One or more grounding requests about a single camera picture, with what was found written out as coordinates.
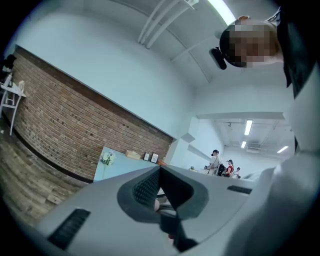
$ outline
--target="fluorescent light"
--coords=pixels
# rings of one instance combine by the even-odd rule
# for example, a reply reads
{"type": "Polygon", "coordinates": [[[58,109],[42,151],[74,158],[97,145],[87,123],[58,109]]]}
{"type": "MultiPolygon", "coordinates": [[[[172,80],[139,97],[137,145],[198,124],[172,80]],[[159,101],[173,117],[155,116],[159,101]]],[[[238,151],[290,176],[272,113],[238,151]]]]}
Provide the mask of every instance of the fluorescent light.
{"type": "Polygon", "coordinates": [[[277,153],[281,153],[282,151],[286,150],[288,148],[288,146],[284,146],[283,148],[281,148],[277,153]]]}
{"type": "Polygon", "coordinates": [[[222,19],[227,25],[230,25],[232,22],[236,20],[235,16],[232,14],[231,10],[223,0],[208,0],[208,1],[220,14],[220,16],[222,17],[222,19]]]}
{"type": "Polygon", "coordinates": [[[249,135],[251,126],[252,126],[252,120],[247,120],[244,135],[249,135]]]}

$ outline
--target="brick wall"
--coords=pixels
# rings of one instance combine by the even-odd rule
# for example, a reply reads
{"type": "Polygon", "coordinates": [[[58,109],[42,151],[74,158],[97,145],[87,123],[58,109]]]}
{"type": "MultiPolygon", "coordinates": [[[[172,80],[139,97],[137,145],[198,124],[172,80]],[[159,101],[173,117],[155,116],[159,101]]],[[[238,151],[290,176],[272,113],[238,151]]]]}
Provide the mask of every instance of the brick wall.
{"type": "Polygon", "coordinates": [[[170,136],[26,50],[19,47],[14,55],[13,81],[25,81],[27,96],[14,127],[55,164],[92,180],[103,146],[166,156],[170,136]]]}

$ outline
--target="white stool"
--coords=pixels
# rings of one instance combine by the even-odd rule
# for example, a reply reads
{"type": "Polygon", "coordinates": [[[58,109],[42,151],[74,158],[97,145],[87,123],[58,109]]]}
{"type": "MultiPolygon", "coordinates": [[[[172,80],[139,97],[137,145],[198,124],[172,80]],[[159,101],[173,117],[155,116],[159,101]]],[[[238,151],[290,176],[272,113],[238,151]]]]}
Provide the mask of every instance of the white stool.
{"type": "Polygon", "coordinates": [[[25,82],[20,81],[19,86],[17,86],[14,82],[12,82],[12,87],[8,87],[9,83],[11,83],[12,75],[9,75],[8,78],[5,80],[4,84],[1,84],[1,88],[4,90],[4,94],[2,96],[1,104],[0,104],[0,117],[2,114],[3,107],[14,109],[12,120],[11,120],[11,127],[10,127],[10,136],[12,135],[12,128],[14,126],[14,120],[18,108],[18,104],[20,102],[21,97],[26,97],[24,94],[25,82]],[[8,98],[8,92],[13,93],[13,98],[8,98]],[[15,104],[15,95],[18,95],[19,98],[15,104]]]}

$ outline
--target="black hair clip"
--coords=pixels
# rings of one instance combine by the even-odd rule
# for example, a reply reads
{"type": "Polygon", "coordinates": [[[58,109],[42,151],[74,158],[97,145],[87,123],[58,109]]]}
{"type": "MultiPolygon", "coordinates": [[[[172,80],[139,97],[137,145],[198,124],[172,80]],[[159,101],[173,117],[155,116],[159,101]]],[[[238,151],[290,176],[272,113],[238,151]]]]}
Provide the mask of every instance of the black hair clip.
{"type": "Polygon", "coordinates": [[[225,70],[227,68],[227,64],[218,46],[211,49],[209,53],[219,69],[225,70]]]}

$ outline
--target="cardboard box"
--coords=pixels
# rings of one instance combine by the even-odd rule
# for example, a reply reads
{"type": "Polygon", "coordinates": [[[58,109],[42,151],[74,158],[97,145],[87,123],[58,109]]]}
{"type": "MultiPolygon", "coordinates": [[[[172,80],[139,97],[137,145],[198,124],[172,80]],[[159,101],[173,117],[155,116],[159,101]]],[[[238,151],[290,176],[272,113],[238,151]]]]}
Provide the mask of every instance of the cardboard box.
{"type": "Polygon", "coordinates": [[[126,155],[127,158],[132,158],[132,159],[140,160],[140,155],[139,155],[137,152],[127,150],[127,151],[125,152],[125,155],[126,155]]]}

